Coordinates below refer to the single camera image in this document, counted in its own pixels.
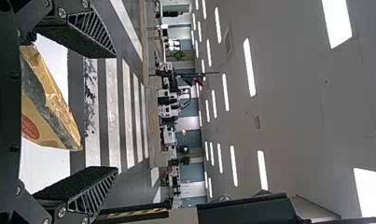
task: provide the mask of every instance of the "metal bolt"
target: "metal bolt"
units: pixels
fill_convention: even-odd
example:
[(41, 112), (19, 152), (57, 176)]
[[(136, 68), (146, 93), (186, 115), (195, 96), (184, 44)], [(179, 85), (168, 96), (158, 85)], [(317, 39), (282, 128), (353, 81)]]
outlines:
[(11, 146), (11, 147), (9, 148), (9, 150), (10, 150), (11, 152), (18, 152), (18, 151), (20, 151), (20, 146)]
[(82, 224), (88, 224), (89, 219), (87, 217), (83, 217)]
[(20, 187), (17, 187), (17, 192), (16, 192), (16, 196), (19, 196), (21, 193), (21, 188)]
[(20, 77), (20, 73), (18, 72), (10, 72), (11, 79), (18, 79)]
[(62, 7), (59, 7), (59, 16), (60, 16), (62, 19), (65, 19), (65, 18), (66, 18), (66, 11), (65, 11), (65, 9), (63, 9)]
[(63, 217), (65, 217), (65, 214), (66, 214), (66, 208), (62, 207), (62, 208), (60, 208), (59, 213), (57, 214), (57, 216), (59, 218), (63, 218)]
[(89, 7), (89, 2), (88, 2), (88, 0), (82, 0), (82, 6), (83, 6), (84, 8), (88, 8), (88, 7)]

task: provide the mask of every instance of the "red label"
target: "red label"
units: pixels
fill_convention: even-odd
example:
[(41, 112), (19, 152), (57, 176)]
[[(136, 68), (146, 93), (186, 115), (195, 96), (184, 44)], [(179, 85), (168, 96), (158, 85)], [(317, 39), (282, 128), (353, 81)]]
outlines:
[(39, 130), (36, 125), (25, 115), (21, 117), (21, 130), (29, 138), (34, 140), (39, 138)]

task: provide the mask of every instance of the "person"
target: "person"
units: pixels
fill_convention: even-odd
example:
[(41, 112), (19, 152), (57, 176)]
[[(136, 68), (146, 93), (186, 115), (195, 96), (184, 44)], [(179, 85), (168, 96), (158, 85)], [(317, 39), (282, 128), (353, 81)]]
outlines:
[(202, 87), (202, 82), (197, 77), (193, 78), (193, 82), (197, 82)]
[[(163, 17), (178, 17), (183, 15), (183, 11), (163, 11)], [(156, 19), (160, 18), (160, 13), (156, 14)]]

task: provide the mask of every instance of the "factory floor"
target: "factory floor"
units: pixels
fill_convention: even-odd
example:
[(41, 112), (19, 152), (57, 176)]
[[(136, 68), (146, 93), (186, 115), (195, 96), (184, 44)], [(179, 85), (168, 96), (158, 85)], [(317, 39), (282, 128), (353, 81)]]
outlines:
[(140, 1), (93, 4), (117, 48), (117, 59), (87, 59), (42, 36), (35, 43), (70, 106), (84, 149), (69, 152), (22, 139), (20, 179), (35, 193), (85, 167), (114, 166), (120, 175), (107, 208), (158, 203), (159, 169), (149, 167), (145, 125)]

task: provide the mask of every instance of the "brown package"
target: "brown package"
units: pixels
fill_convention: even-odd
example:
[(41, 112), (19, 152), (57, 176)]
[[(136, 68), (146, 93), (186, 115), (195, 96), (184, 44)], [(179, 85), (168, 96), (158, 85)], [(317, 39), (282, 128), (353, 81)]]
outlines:
[(20, 51), (22, 135), (43, 147), (80, 150), (77, 124), (42, 56), (35, 46)]

